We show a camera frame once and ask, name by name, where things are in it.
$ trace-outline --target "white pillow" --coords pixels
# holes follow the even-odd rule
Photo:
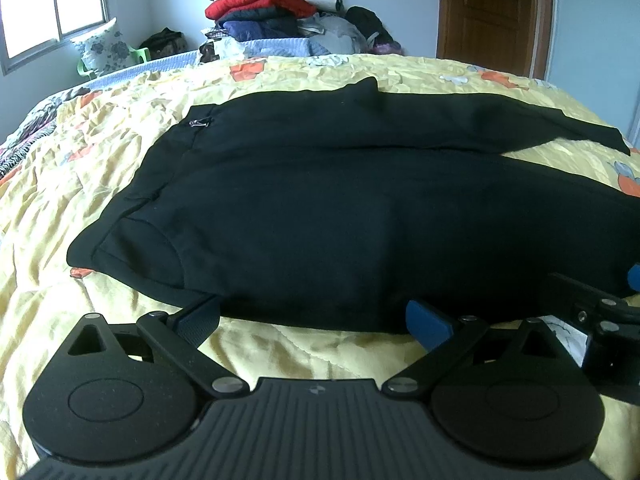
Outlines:
[[[71,40],[88,70],[98,77],[134,66],[136,61],[122,41],[116,18],[109,23]]]

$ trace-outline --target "green plastic chair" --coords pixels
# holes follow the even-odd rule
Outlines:
[[[151,61],[151,52],[149,52],[148,48],[139,48],[136,50],[135,48],[130,46],[129,52],[136,60],[136,64],[148,63],[149,61]],[[78,60],[78,73],[82,77],[88,77],[89,79],[97,78],[93,70],[86,69],[86,66],[84,65],[84,61],[82,61],[82,58]]]

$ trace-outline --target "wooden door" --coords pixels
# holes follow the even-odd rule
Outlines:
[[[440,0],[438,57],[529,75],[537,0]]]

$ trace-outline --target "folded red clothing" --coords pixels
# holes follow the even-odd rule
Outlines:
[[[205,15],[210,20],[217,20],[232,10],[261,9],[271,6],[290,10],[297,18],[307,18],[316,12],[316,8],[305,0],[218,0],[207,7]]]

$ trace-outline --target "orange patch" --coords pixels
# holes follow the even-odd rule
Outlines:
[[[14,176],[16,173],[18,173],[18,171],[20,171],[21,169],[22,169],[22,165],[16,166],[4,177],[0,178],[0,186],[2,186],[2,184],[4,184],[5,182],[9,182],[9,179],[11,179],[11,177]]]
[[[640,197],[640,185],[628,176],[618,176],[618,186],[624,194]]]
[[[75,278],[76,280],[82,280],[92,272],[94,271],[91,269],[80,269],[79,267],[74,267],[73,269],[71,269],[71,272],[69,273],[69,275],[72,278]]]
[[[72,153],[66,161],[71,162],[72,160],[78,160],[78,158],[83,158],[85,155],[89,155],[89,153],[91,153],[91,150],[93,148],[94,148],[94,144],[89,144],[88,146],[85,146],[82,150]]]
[[[240,81],[249,81],[264,71],[265,60],[255,61],[251,63],[241,63],[229,67],[231,77],[236,83]]]
[[[500,72],[493,72],[491,70],[488,70],[487,72],[483,72],[482,70],[479,70],[478,72],[480,73],[480,77],[485,81],[493,81],[494,83],[500,83],[502,86],[506,88],[521,88],[523,90],[529,90],[524,86],[520,86],[520,85],[516,85],[516,83],[512,83],[511,81],[509,81],[509,78],[506,75]]]
[[[81,98],[80,98],[80,107],[84,108],[85,106],[87,106],[91,101],[93,101],[95,98],[98,97],[98,95],[100,95],[102,93],[102,90],[96,90],[95,92],[89,92],[88,94],[84,94]]]

